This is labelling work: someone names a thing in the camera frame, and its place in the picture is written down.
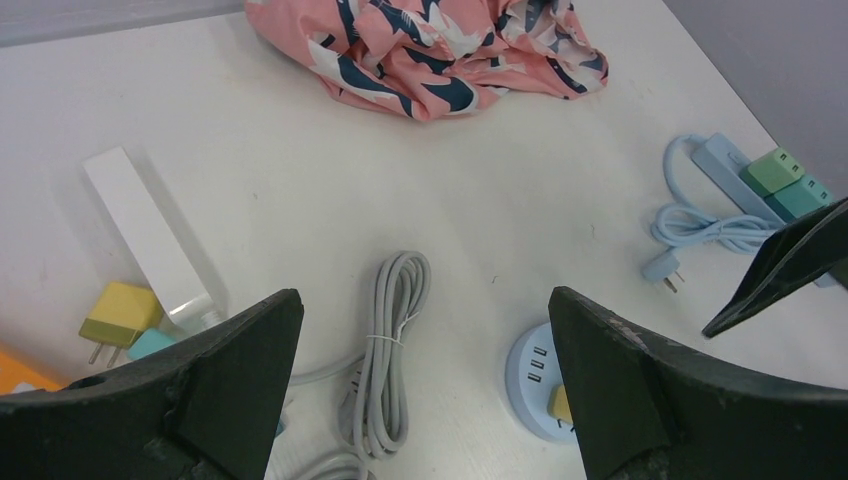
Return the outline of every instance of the power cord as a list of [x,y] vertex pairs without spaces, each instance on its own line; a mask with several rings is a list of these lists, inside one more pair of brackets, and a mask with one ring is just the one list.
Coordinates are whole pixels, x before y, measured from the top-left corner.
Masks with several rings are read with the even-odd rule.
[[429,291],[430,264],[424,255],[392,255],[383,262],[374,283],[365,354],[291,378],[290,385],[304,385],[362,362],[339,407],[339,431],[353,451],[323,458],[296,480],[376,480],[366,462],[389,458],[406,442],[409,412],[401,371],[403,342]]
[[669,249],[654,258],[642,269],[642,276],[650,282],[663,281],[677,292],[669,277],[677,273],[680,261],[675,253],[682,248],[719,242],[734,253],[754,255],[776,230],[775,226],[754,215],[735,215],[720,219],[696,207],[686,198],[672,170],[674,153],[685,144],[695,147],[707,141],[700,135],[683,135],[675,138],[663,155],[663,175],[676,203],[657,211],[651,224],[651,234]]

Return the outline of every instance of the coiled blue cord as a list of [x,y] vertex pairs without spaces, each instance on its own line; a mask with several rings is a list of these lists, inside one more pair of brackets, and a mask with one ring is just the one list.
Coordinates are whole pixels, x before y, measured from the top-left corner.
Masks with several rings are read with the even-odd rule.
[[754,215],[735,215],[720,219],[696,207],[686,198],[672,170],[674,153],[684,144],[696,147],[707,141],[700,135],[683,135],[675,138],[663,155],[663,175],[676,203],[657,211],[651,224],[651,234],[669,246],[671,252],[693,245],[719,242],[734,253],[754,255],[774,232],[774,226]]

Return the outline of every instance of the bundled gray cable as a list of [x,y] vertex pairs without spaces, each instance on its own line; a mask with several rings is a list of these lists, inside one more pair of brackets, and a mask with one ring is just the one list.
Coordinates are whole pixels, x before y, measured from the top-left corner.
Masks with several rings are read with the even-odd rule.
[[362,361],[362,368],[339,407],[339,430],[354,451],[326,457],[298,480],[373,480],[365,462],[369,458],[389,458],[406,442],[409,412],[401,372],[403,341],[429,291],[430,264],[424,255],[394,254],[383,262],[374,284],[372,322],[364,357],[292,377],[292,385],[302,385]]

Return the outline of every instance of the table surface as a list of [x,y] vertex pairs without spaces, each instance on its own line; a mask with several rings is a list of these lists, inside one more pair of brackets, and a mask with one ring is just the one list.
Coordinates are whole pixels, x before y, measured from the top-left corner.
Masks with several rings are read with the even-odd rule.
[[[281,288],[306,306],[295,371],[363,348],[369,284],[399,249],[433,267],[406,343],[411,433],[382,479],[584,476],[576,446],[535,438],[508,404],[512,342],[568,285],[720,358],[848,387],[846,292],[806,287],[706,342],[749,257],[681,254],[678,294],[639,267],[670,201],[661,153],[675,135],[728,134],[751,156],[774,143],[660,0],[578,2],[612,68],[566,102],[511,93],[473,118],[418,124],[334,102],[256,38],[243,15],[0,50],[0,338],[81,377],[77,337],[112,280],[143,283],[81,162],[123,145],[222,307]],[[735,213],[682,156],[705,209]],[[338,446],[344,379],[291,388],[269,478]]]

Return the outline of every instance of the pink cloth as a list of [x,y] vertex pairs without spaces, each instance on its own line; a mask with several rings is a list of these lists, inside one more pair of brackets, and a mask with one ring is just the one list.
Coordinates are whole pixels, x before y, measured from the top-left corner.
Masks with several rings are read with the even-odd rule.
[[330,95],[432,120],[511,89],[565,99],[606,85],[570,0],[247,0],[254,28]]

